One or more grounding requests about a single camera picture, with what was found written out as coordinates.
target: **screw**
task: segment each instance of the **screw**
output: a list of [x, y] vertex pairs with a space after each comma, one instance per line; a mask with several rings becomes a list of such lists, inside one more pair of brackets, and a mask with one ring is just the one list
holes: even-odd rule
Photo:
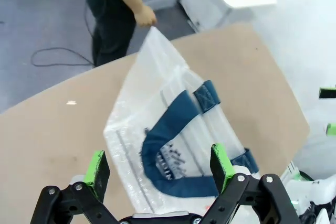
[[77, 186], [75, 186], [75, 189], [76, 189], [77, 191], [82, 190], [82, 185], [77, 185]]
[[200, 218], [196, 218], [196, 219], [194, 219], [193, 224], [199, 224], [200, 221], [201, 221]]
[[273, 178], [268, 176], [268, 177], [266, 178], [266, 181], [267, 181], [268, 183], [272, 183], [272, 182], [273, 182]]
[[50, 194], [50, 195], [52, 195], [52, 194], [54, 194], [54, 193], [55, 193], [55, 189], [52, 188], [52, 189], [49, 190], [49, 194]]
[[238, 181], [242, 182], [245, 180], [245, 177], [243, 175], [238, 176]]

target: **gray floor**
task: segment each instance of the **gray floor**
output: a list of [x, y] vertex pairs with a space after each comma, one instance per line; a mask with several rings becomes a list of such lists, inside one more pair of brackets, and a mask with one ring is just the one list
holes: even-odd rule
[[[0, 0], [0, 112], [52, 87], [90, 66], [37, 68], [31, 54], [41, 48], [66, 47], [91, 60], [90, 35], [83, 19], [84, 0]], [[158, 29], [175, 39], [193, 33], [183, 12], [170, 8], [157, 12]], [[94, 21], [88, 13], [89, 25]], [[129, 53], [139, 50], [148, 29], [137, 28]], [[44, 52], [37, 63], [82, 63], [66, 51]]]

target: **plastic bag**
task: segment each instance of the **plastic bag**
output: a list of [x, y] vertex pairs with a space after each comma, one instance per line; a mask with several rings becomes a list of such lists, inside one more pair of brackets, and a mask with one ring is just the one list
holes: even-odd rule
[[[187, 210], [203, 215], [213, 203], [215, 197], [179, 198], [158, 191], [145, 176], [140, 156], [146, 132], [155, 126], [167, 107], [185, 90], [195, 101], [193, 92], [203, 82], [174, 46], [156, 28], [151, 28], [104, 130], [108, 149], [136, 212], [163, 214]], [[189, 164], [195, 163], [184, 167], [187, 176], [200, 176], [199, 168], [202, 175], [211, 175], [210, 147], [215, 142], [224, 144], [229, 158], [245, 151], [218, 105], [211, 113], [200, 113], [190, 121], [183, 135], [186, 143], [192, 139], [192, 148], [186, 151], [186, 144], [185, 152], [190, 153]], [[174, 141], [184, 148], [182, 140]]]

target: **black wire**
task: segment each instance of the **black wire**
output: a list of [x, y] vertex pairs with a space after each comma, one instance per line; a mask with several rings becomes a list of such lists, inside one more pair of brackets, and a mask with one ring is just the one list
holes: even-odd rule
[[[84, 7], [84, 21], [85, 21], [85, 25], [86, 28], [90, 34], [90, 36], [92, 37], [92, 32], [89, 28], [89, 24], [88, 24], [88, 20], [87, 20], [87, 9], [88, 9], [88, 5], [87, 3], [85, 3], [85, 7]], [[87, 63], [52, 63], [52, 64], [36, 64], [34, 63], [34, 59], [35, 56], [37, 54], [39, 54], [40, 52], [45, 52], [45, 51], [52, 51], [52, 50], [65, 50], [68, 52], [72, 52], [74, 55], [79, 56], [80, 58], [84, 59]], [[90, 60], [88, 60], [87, 58], [85, 58], [83, 55], [81, 55], [80, 53], [71, 50], [69, 48], [65, 48], [65, 47], [49, 47], [49, 48], [44, 48], [44, 49], [39, 49], [35, 52], [33, 52], [33, 54], [30, 57], [30, 63], [35, 66], [35, 67], [53, 67], [53, 66], [95, 66], [93, 64], [93, 62], [91, 62]]]

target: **hand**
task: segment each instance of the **hand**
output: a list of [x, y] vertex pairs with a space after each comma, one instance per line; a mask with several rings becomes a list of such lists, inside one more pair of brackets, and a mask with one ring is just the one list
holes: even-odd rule
[[138, 12], [134, 12], [134, 18], [139, 26], [153, 26], [158, 22], [152, 8], [146, 5], [143, 5]]

